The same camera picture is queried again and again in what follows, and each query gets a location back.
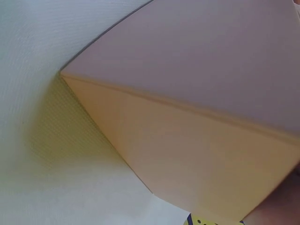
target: beige box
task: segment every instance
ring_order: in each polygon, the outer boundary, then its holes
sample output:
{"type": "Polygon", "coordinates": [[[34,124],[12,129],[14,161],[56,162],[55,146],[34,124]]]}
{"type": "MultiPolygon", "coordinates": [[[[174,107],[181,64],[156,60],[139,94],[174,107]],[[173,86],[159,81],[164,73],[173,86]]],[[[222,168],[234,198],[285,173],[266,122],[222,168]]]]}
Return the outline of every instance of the beige box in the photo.
{"type": "Polygon", "coordinates": [[[232,225],[300,160],[299,52],[292,1],[155,0],[61,75],[150,191],[232,225]]]}

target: white wall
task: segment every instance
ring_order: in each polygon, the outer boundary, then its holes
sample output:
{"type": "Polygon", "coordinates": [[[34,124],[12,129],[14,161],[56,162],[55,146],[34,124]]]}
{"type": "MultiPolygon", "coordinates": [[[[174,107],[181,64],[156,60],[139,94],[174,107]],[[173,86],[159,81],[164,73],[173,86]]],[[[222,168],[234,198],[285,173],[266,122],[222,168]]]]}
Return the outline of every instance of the white wall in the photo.
{"type": "Polygon", "coordinates": [[[181,225],[81,108],[58,69],[147,0],[0,0],[0,224],[181,225]]]}

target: skin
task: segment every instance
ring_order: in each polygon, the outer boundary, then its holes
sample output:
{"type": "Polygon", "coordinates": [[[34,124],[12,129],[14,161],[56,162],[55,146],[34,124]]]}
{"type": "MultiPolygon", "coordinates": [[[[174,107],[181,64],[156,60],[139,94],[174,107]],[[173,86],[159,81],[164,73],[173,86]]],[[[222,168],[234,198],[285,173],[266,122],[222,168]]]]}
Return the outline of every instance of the skin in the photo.
{"type": "Polygon", "coordinates": [[[244,222],[246,225],[300,225],[300,165],[244,222]]]}

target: yellow object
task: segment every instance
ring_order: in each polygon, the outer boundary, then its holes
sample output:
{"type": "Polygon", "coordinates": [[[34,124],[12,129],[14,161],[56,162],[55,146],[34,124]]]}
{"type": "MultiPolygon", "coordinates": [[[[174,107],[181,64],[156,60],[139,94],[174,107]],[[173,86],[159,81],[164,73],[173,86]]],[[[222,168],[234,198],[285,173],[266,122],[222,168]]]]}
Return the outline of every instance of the yellow object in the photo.
{"type": "Polygon", "coordinates": [[[195,215],[189,214],[188,218],[186,219],[183,225],[218,225],[218,224],[209,222],[200,217],[196,217],[195,215]]]}

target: cardboard box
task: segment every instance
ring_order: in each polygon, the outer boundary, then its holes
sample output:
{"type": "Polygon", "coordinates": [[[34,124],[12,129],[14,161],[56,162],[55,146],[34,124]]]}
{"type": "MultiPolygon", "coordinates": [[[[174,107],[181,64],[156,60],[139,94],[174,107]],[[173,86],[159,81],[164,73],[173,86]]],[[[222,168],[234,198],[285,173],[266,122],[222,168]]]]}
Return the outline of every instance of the cardboard box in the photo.
{"type": "Polygon", "coordinates": [[[300,160],[293,2],[155,0],[61,72],[158,197],[238,224],[300,160]]]}

